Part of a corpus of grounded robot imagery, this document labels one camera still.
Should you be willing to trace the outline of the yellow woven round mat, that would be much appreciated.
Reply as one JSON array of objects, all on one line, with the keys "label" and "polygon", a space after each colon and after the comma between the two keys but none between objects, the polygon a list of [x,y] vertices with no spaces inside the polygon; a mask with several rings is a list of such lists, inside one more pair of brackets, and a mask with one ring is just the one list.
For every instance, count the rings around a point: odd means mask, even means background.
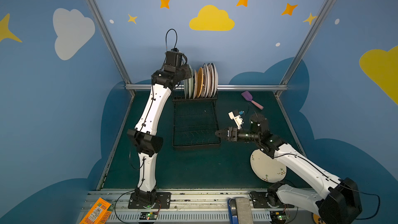
[{"label": "yellow woven round mat", "polygon": [[197,83],[197,98],[201,97],[202,89],[203,89],[203,68],[200,67],[198,70],[198,83]]}]

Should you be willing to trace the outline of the green rim lettered plate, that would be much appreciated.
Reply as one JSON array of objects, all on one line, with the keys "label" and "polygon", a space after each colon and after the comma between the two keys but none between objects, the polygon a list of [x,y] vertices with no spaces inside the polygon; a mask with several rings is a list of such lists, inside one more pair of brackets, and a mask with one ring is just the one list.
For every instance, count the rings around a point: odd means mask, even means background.
[{"label": "green rim lettered plate", "polygon": [[216,93],[217,93],[217,87],[218,87],[218,72],[217,72],[216,66],[213,63],[211,65],[212,65],[213,71],[214,71],[214,91],[213,91],[213,96],[215,96]]}]

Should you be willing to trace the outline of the dark blue plate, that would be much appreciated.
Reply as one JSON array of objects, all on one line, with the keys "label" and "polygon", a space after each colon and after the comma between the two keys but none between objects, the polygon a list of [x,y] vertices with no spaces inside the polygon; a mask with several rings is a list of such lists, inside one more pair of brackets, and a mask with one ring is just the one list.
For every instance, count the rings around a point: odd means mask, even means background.
[{"label": "dark blue plate", "polygon": [[194,70],[193,99],[197,98],[198,93],[198,72]]}]

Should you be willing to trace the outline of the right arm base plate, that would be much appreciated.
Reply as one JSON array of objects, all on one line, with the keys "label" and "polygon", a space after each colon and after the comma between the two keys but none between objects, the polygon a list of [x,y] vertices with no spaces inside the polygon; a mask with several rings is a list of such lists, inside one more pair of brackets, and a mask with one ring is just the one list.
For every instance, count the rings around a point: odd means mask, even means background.
[{"label": "right arm base plate", "polygon": [[254,208],[279,208],[282,205],[275,193],[251,191],[249,195]]}]

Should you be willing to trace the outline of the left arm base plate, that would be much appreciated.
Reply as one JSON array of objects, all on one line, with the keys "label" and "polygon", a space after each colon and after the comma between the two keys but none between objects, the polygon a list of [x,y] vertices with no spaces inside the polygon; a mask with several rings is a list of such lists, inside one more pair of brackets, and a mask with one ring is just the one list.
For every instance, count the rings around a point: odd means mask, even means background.
[{"label": "left arm base plate", "polygon": [[136,193],[130,194],[128,209],[169,209],[171,204],[170,192],[157,192],[156,196],[145,193],[143,197],[137,196]]}]

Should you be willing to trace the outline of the white cloud emblem plate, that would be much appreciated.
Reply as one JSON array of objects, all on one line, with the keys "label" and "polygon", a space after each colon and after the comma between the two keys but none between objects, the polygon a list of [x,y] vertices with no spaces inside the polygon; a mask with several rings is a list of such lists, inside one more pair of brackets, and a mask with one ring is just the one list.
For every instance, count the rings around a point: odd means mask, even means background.
[{"label": "white cloud emblem plate", "polygon": [[211,73],[210,73],[210,69],[209,69],[209,65],[205,64],[205,68],[206,68],[206,93],[205,93],[205,97],[209,97],[210,96],[210,87],[211,87]]}]

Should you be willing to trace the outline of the pale green plain plate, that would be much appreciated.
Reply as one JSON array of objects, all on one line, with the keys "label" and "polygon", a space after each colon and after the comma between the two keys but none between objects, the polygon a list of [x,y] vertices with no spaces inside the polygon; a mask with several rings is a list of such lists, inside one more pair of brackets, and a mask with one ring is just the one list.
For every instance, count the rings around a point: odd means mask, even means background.
[{"label": "pale green plain plate", "polygon": [[184,80],[184,98],[185,99],[189,98],[189,80],[188,79]]}]

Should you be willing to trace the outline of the orange sunburst plate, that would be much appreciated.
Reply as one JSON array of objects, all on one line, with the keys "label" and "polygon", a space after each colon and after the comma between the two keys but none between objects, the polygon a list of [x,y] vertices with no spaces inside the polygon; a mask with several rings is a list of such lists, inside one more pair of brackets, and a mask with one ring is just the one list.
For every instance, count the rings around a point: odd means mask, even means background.
[{"label": "orange sunburst plate", "polygon": [[209,68],[210,77],[211,77],[211,79],[210,79],[211,87],[210,87],[210,96],[209,97],[213,97],[214,91],[215,91],[215,70],[214,70],[213,63],[209,63],[208,68]]},{"label": "orange sunburst plate", "polygon": [[204,63],[203,65],[203,98],[207,97],[207,83],[208,83],[208,78],[207,78],[207,64]]}]

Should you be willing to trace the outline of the black wire dish rack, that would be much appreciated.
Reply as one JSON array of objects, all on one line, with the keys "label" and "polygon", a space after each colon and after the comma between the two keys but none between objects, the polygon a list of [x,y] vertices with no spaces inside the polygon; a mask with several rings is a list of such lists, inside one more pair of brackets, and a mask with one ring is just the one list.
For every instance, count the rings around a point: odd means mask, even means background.
[{"label": "black wire dish rack", "polygon": [[172,93],[173,148],[175,150],[194,150],[214,148],[221,145],[215,135],[219,130],[216,113],[218,96],[189,99],[183,90]]}]

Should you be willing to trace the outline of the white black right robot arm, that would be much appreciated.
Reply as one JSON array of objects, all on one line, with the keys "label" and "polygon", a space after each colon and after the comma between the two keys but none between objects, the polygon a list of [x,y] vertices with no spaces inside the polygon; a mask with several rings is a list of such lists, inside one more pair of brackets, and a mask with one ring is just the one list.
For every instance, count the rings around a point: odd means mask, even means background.
[{"label": "white black right robot arm", "polygon": [[351,224],[362,213],[358,186],[353,180],[340,179],[308,160],[272,134],[263,115],[253,114],[249,129],[241,127],[241,116],[231,113],[230,117],[237,126],[216,131],[217,137],[229,142],[254,142],[263,154],[285,165],[314,189],[305,191],[278,181],[265,195],[269,207],[294,205],[320,216],[327,224]]}]

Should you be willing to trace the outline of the cream floral sprig plate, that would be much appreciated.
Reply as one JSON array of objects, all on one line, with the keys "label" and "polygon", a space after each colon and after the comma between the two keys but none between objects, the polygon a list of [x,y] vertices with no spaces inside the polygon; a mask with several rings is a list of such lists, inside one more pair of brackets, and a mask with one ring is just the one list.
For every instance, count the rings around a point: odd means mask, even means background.
[{"label": "cream floral sprig plate", "polygon": [[264,154],[260,149],[253,151],[250,157],[253,172],[263,181],[276,183],[282,181],[287,174],[287,167]]}]

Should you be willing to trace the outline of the pale green flower plate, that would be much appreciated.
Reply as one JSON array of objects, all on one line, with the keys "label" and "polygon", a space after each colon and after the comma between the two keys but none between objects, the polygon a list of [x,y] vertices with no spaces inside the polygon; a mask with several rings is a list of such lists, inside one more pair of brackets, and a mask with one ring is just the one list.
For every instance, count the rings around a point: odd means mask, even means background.
[{"label": "pale green flower plate", "polygon": [[189,98],[191,99],[193,97],[193,92],[194,92],[194,71],[191,66],[189,66],[190,72],[191,72],[191,77],[189,78],[188,85],[189,85]]}]

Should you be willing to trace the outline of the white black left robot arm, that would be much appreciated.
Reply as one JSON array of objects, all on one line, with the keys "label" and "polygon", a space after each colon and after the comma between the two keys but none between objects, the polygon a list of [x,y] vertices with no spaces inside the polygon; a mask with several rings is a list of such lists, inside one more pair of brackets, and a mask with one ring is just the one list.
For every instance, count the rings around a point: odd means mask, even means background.
[{"label": "white black left robot arm", "polygon": [[177,48],[165,53],[162,67],[151,76],[150,94],[142,116],[135,128],[127,131],[140,160],[139,182],[132,193],[132,199],[143,207],[153,206],[157,199],[155,166],[163,146],[163,138],[157,136],[158,123],[174,88],[181,81],[192,77],[187,62],[186,55]]}]

